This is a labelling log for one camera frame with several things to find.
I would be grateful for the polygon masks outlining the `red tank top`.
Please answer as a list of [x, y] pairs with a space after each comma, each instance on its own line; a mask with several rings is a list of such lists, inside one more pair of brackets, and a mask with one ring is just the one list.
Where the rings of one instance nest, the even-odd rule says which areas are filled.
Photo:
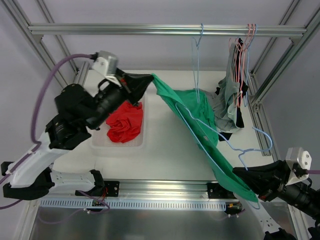
[[127, 143], [140, 133], [143, 122], [143, 104], [132, 105], [125, 101], [116, 111], [109, 115], [105, 123], [109, 126], [107, 136], [113, 143]]

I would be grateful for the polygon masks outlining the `green tank top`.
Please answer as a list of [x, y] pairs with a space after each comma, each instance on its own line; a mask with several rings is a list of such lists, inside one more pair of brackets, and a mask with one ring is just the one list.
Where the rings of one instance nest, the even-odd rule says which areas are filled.
[[258, 202], [256, 194], [233, 173], [232, 165], [217, 148], [219, 136], [215, 114], [206, 95], [203, 92], [196, 94], [193, 89], [174, 90], [156, 74], [152, 76], [156, 94], [186, 125], [199, 149], [206, 155], [218, 183], [247, 201]]

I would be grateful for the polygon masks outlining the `light blue wire hanger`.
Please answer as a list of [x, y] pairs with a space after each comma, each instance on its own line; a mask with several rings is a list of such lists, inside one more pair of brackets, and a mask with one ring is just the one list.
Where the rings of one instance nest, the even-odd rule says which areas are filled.
[[199, 89], [199, 82], [200, 82], [200, 44], [204, 33], [204, 24], [200, 24], [200, 32], [199, 38], [196, 39], [192, 37], [191, 40], [191, 62], [192, 62], [192, 74], [193, 74], [193, 81], [194, 81], [194, 90], [196, 95], [196, 102], [200, 103], [200, 89]]

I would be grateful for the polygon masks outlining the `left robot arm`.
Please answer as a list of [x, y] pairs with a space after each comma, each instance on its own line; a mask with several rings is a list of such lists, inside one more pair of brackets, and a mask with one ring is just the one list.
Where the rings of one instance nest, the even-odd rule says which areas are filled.
[[124, 102], [137, 105], [154, 77], [117, 69], [115, 79], [111, 82], [104, 78], [95, 95], [80, 84], [62, 90], [54, 100], [58, 113], [35, 146], [20, 160], [1, 164], [1, 173], [8, 179], [2, 188], [5, 198], [31, 201], [53, 192], [92, 197], [103, 193], [106, 186], [100, 171], [67, 173], [52, 170], [51, 164], [89, 139], [91, 131], [97, 131]]

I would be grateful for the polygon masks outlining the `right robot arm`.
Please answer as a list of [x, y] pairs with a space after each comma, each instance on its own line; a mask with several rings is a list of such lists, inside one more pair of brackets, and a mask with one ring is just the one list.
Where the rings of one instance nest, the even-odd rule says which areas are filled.
[[254, 166], [249, 168], [234, 167], [232, 172], [258, 195], [264, 202], [270, 202], [275, 198], [280, 198], [287, 204], [297, 208], [315, 220], [314, 227], [308, 228], [312, 240], [320, 238], [320, 191], [311, 188], [303, 182], [288, 185], [291, 173], [307, 173], [296, 163], [294, 170], [291, 171], [286, 161]]

